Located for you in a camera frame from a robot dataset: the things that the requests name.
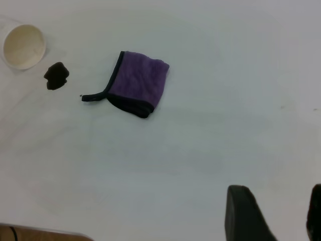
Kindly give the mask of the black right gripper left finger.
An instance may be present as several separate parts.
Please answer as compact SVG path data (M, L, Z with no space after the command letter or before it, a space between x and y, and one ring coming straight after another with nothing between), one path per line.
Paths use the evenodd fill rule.
M276 240L250 189L230 185L227 189L225 213L226 240Z

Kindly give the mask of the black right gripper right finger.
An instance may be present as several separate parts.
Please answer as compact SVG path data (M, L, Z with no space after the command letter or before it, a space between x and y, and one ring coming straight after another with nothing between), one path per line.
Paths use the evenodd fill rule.
M311 192L306 229L309 240L320 241L320 184L316 184Z

